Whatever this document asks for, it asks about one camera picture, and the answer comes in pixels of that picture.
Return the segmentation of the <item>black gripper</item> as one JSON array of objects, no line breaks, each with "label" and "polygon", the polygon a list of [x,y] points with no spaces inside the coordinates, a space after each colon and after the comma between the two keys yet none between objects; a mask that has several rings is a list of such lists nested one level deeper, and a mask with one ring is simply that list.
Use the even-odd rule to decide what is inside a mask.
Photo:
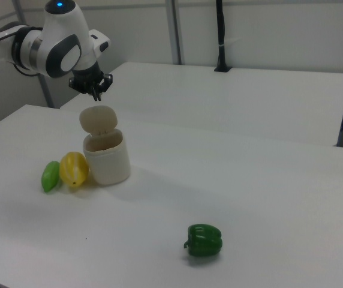
[{"label": "black gripper", "polygon": [[92,95],[95,101],[101,101],[101,95],[113,83],[112,74],[103,73],[97,61],[85,70],[73,70],[72,73],[68,86],[81,94]]}]

